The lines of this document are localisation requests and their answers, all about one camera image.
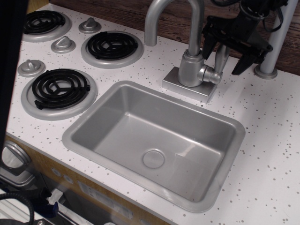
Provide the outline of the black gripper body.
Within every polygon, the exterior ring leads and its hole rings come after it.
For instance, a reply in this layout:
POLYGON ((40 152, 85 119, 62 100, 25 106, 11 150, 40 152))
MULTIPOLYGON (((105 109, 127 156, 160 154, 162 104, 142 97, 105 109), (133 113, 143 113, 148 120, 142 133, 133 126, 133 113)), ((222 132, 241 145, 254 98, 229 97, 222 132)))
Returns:
POLYGON ((242 55, 257 54, 259 58, 255 63, 262 63, 273 47, 260 36, 256 27, 269 12, 264 4, 240 4, 240 12, 235 18, 209 15, 205 27, 215 26, 219 43, 242 55))

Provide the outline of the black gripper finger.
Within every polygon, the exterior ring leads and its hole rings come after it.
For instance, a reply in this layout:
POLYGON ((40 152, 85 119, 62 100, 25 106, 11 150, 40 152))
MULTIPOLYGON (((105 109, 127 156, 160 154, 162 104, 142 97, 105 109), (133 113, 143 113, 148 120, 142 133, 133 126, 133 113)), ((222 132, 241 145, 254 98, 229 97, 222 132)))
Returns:
POLYGON ((241 75, 246 69, 248 69, 256 60, 259 55, 247 53, 243 54, 232 71, 232 75, 241 75))
POLYGON ((202 56, 205 60, 207 60, 218 42, 218 38, 216 36, 216 27, 213 25, 206 26, 202 33, 204 36, 202 56))

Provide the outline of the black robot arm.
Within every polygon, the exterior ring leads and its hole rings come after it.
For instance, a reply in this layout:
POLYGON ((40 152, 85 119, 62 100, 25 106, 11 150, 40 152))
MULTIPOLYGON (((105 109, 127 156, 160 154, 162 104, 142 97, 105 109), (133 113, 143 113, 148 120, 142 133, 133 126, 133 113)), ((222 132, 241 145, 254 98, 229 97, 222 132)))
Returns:
POLYGON ((270 11, 277 11, 280 24, 267 32, 279 30, 283 24, 282 6, 286 0, 242 0, 240 12, 235 18, 222 18, 209 15, 207 23, 202 30, 205 38, 202 56, 208 59, 216 44, 219 42, 230 49, 242 54, 232 71, 233 75, 240 75, 252 64, 261 64, 266 55, 273 50, 271 44, 263 39, 257 32, 259 22, 265 25, 265 19, 270 11))

